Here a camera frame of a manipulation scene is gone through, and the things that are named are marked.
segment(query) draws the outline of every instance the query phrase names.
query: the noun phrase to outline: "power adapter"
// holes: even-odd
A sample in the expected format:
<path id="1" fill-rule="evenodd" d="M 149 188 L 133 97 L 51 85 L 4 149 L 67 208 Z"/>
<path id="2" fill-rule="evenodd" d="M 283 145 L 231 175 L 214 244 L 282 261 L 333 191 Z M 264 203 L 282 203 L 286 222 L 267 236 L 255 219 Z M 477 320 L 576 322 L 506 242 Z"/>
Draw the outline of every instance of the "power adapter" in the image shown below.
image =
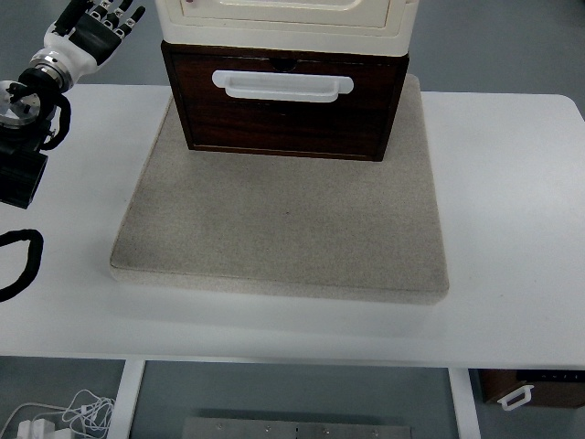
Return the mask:
<path id="1" fill-rule="evenodd" d="M 70 428 L 55 431 L 55 424 L 46 419 L 37 419 L 33 423 L 23 421 L 18 425 L 16 439 L 74 439 Z"/>

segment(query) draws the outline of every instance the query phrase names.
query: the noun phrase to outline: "metal plate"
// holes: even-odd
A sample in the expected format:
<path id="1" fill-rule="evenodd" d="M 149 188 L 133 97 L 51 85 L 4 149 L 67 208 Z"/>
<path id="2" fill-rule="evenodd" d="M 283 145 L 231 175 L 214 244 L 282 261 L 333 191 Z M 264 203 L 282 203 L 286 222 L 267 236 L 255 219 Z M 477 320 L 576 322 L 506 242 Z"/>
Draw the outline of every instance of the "metal plate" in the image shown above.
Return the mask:
<path id="1" fill-rule="evenodd" d="M 183 439 L 410 439 L 410 427 L 186 418 Z"/>

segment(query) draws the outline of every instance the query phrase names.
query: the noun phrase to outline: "dark wooden box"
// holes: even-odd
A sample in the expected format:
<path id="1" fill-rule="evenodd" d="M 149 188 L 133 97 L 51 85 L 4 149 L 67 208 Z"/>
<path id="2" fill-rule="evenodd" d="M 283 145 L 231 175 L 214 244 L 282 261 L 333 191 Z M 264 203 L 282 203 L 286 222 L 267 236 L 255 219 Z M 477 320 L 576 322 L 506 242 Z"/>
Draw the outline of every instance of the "dark wooden box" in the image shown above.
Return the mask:
<path id="1" fill-rule="evenodd" d="M 550 377 L 544 380 L 523 377 L 526 374 L 522 372 L 505 369 L 479 370 L 484 402 L 496 403 L 512 391 L 530 384 L 534 386 L 534 389 L 531 391 L 532 400 L 528 405 L 559 408 L 579 408 L 585 405 L 585 382 L 563 380 L 563 376 L 568 375 L 572 378 L 571 375 L 575 375 L 575 373 L 571 374 L 570 370 L 559 370 L 555 373 L 544 370 L 542 374 Z"/>
<path id="2" fill-rule="evenodd" d="M 381 161 L 409 64 L 404 57 L 161 45 L 189 148 Z M 214 85 L 216 70 L 348 76 L 330 103 L 244 100 Z"/>

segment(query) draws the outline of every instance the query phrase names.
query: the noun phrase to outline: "small white handle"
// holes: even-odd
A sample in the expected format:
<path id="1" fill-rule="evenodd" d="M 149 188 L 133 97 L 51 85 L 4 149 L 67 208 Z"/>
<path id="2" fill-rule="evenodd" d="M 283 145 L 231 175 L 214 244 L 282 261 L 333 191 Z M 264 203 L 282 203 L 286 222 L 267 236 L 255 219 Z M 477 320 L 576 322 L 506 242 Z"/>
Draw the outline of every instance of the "small white handle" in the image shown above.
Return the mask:
<path id="1" fill-rule="evenodd" d="M 211 79 L 232 98 L 267 101 L 333 102 L 354 89 L 347 76 L 216 70 Z"/>
<path id="2" fill-rule="evenodd" d="M 524 405 L 527 402 L 530 402 L 530 400 L 532 400 L 532 393 L 530 393 L 531 389 L 534 389 L 534 386 L 527 384 L 526 386 L 522 386 L 519 389 L 516 389 L 515 391 L 508 393 L 504 398 L 501 398 L 497 401 L 500 404 L 502 404 L 502 408 L 506 412 L 510 412 L 511 410 L 514 410 L 514 409 L 520 407 L 521 405 Z M 521 400 L 518 400 L 511 405 L 508 405 L 508 403 L 510 401 L 512 401 L 517 396 L 522 395 L 523 393 L 524 393 L 524 397 Z"/>

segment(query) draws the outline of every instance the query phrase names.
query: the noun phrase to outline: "white table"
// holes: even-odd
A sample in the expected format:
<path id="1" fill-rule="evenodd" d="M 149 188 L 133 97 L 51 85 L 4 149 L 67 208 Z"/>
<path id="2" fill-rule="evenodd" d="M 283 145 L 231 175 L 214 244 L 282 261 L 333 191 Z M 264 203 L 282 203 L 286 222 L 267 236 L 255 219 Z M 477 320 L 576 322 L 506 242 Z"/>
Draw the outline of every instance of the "white table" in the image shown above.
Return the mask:
<path id="1" fill-rule="evenodd" d="M 129 374 L 203 358 L 585 366 L 585 123 L 567 98 L 423 93 L 451 289 L 437 305 L 393 305 L 115 282 L 111 246 L 169 96 L 69 93 L 71 132 L 32 206 L 0 205 L 0 231 L 46 241 L 36 281 L 0 305 L 0 355 L 129 359 Z M 0 251 L 2 285 L 25 259 L 24 243 Z"/>

